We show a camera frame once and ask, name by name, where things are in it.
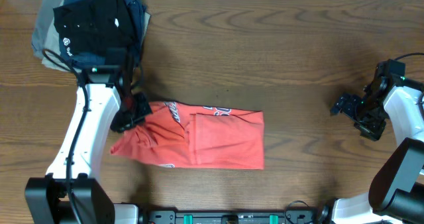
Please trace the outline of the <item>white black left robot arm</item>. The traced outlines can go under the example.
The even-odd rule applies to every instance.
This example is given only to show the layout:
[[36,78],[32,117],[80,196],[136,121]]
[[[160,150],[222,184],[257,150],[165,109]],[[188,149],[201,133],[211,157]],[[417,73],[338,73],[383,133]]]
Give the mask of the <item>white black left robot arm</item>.
[[30,178],[25,199],[35,223],[140,223],[135,204],[113,203],[100,169],[109,131],[132,129],[151,112],[133,94],[134,68],[93,66],[76,74],[77,101],[66,137],[43,178]]

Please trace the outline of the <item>orange red t-shirt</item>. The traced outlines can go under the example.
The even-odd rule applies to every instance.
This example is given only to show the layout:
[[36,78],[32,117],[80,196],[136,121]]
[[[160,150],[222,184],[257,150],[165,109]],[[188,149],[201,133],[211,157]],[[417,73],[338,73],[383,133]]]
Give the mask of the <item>orange red t-shirt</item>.
[[150,103],[152,113],[125,131],[110,153],[166,168],[264,169],[261,111]]

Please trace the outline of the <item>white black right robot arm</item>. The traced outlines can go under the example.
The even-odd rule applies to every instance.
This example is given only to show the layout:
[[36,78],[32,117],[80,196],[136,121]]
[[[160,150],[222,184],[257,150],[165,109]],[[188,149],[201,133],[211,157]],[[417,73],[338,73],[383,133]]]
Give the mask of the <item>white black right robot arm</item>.
[[423,84],[401,78],[385,96],[397,148],[375,175],[369,192],[335,201],[331,223],[422,223]]

